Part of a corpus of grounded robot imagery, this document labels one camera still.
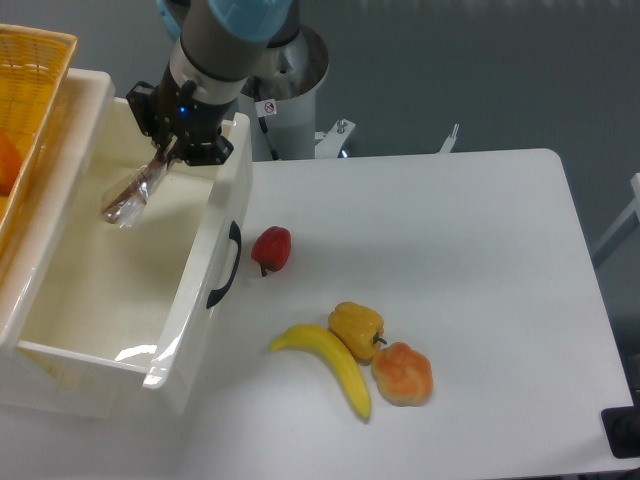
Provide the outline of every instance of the yellow banana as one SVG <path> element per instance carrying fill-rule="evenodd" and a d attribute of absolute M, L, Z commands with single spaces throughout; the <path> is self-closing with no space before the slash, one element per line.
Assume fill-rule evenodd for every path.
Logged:
<path fill-rule="evenodd" d="M 338 337 L 318 325 L 300 324 L 289 328 L 269 345 L 269 351 L 281 348 L 310 350 L 324 358 L 338 377 L 351 406 L 367 420 L 371 415 L 371 398 L 353 355 Z"/>

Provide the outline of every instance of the gray floor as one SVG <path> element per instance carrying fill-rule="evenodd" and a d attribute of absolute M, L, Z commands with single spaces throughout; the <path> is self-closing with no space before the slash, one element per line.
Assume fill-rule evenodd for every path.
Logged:
<path fill-rule="evenodd" d="M 640 2 L 302 0 L 325 39 L 318 129 L 345 117 L 357 156 L 545 147 L 563 159 L 589 245 L 640 171 Z M 0 22 L 76 34 L 74 66 L 123 96 L 155 83 L 171 41 L 153 0 L 3 0 Z M 540 186 L 544 194 L 544 185 Z M 599 269 L 623 360 L 640 353 L 640 234 Z"/>

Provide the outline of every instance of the white container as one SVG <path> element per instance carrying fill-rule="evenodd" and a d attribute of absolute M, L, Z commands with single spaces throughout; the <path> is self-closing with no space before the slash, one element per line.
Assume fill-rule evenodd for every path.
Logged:
<path fill-rule="evenodd" d="M 223 133 L 235 148 L 223 166 L 175 165 L 139 226 L 118 229 L 98 214 L 102 193 L 155 152 L 113 101 L 60 240 L 46 244 L 42 284 L 5 327 L 0 401 L 104 417 L 118 394 L 149 389 L 182 412 L 218 310 L 207 298 L 230 279 L 230 226 L 251 190 L 248 119 Z"/>

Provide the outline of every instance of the black handle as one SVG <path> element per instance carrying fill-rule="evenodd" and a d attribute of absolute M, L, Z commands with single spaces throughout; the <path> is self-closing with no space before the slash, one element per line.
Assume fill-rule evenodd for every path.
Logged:
<path fill-rule="evenodd" d="M 224 287 L 218 288 L 217 290 L 211 290 L 211 292 L 209 293 L 209 298 L 207 299 L 207 309 L 220 303 L 220 300 L 222 300 L 222 298 L 231 288 L 233 279 L 236 278 L 236 273 L 238 273 L 238 265 L 240 265 L 240 253 L 242 252 L 242 236 L 240 234 L 240 227 L 235 221 L 232 221 L 231 226 L 229 227 L 229 239 L 238 244 L 238 253 L 236 253 L 236 259 L 233 262 L 231 276 L 229 277 L 229 281 L 225 284 Z"/>

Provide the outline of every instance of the wicker basket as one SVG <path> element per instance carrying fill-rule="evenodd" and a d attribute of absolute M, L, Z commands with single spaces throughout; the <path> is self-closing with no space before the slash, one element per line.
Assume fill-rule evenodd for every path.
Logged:
<path fill-rule="evenodd" d="M 76 45 L 73 35 L 0 24 L 0 130 L 23 159 L 6 210 L 0 212 L 0 255 L 28 193 L 56 95 Z"/>

